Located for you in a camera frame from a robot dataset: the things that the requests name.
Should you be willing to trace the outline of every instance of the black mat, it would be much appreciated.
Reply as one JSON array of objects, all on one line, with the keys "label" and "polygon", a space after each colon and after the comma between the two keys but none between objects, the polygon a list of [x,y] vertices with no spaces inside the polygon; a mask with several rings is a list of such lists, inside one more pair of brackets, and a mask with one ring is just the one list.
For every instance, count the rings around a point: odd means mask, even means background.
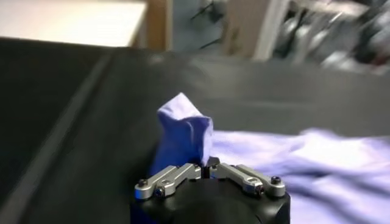
[{"label": "black mat", "polygon": [[0,39],[0,204],[101,50]]},{"label": "black mat", "polygon": [[284,62],[124,49],[23,223],[129,223],[129,197],[161,136],[156,110],[185,93],[217,130],[390,135],[390,77]]}]

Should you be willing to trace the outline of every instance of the crumpled fabric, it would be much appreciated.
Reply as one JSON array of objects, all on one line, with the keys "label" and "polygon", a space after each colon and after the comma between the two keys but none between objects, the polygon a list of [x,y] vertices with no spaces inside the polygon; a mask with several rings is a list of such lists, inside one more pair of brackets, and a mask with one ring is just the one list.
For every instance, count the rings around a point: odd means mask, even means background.
[{"label": "crumpled fabric", "polygon": [[214,131],[179,94],[158,110],[164,136],[151,175],[168,165],[245,164],[280,176],[291,196],[291,223],[389,224],[390,146],[387,138],[345,138],[309,129],[298,136]]}]

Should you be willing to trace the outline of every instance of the floor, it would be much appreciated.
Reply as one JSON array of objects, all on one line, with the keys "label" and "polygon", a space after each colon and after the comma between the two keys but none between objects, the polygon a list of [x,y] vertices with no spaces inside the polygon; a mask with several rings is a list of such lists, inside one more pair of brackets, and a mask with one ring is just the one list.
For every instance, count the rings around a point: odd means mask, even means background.
[{"label": "floor", "polygon": [[200,0],[173,0],[173,50],[200,54],[220,54],[220,44],[214,44],[206,49],[199,48],[220,37],[222,24],[212,23],[207,15],[194,16],[200,6]]}]

